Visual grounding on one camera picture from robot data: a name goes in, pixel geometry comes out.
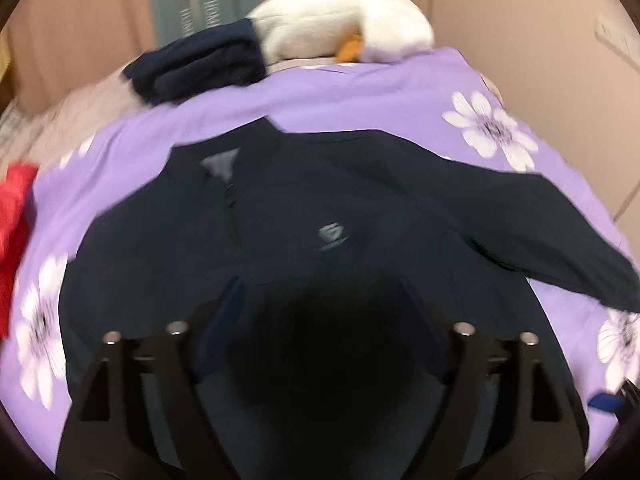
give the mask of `white plush toy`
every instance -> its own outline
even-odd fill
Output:
[[[363,62],[393,62],[433,47],[433,29],[411,0],[266,0],[248,15],[267,65],[335,54],[353,34]]]

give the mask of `brown curtain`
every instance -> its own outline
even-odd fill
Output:
[[[8,27],[29,115],[156,46],[149,0],[21,0]]]

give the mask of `jacket zipper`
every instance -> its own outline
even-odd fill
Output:
[[[231,228],[231,243],[233,247],[238,250],[240,248],[240,233],[238,230],[238,220],[236,219],[236,212],[234,205],[236,204],[236,195],[234,193],[234,184],[229,182],[225,187],[225,201],[226,207],[229,211],[229,225]]]

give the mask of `purple bed sheet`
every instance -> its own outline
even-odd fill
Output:
[[[33,235],[18,270],[10,338],[0,354],[0,399],[26,441],[54,468],[70,399],[58,295],[95,216],[153,179],[171,147],[269,116],[288,132],[376,128],[442,157],[504,171],[544,174],[613,246],[628,245],[585,179],[529,127],[508,116],[481,77],[451,48],[392,65],[292,68],[247,88],[207,92],[113,123],[33,188]],[[623,378],[636,380],[640,320],[598,301],[531,281],[584,402]],[[613,416],[588,411],[589,459],[603,449]]]

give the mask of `yellow object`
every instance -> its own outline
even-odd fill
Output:
[[[338,52],[335,55],[336,63],[354,63],[360,60],[360,53],[362,52],[362,47],[364,46],[364,41],[362,40],[362,36],[359,34],[353,34],[352,36],[347,38]]]
[[[11,64],[11,53],[9,52],[9,42],[6,38],[6,30],[0,32],[0,80],[4,77],[6,69]]]

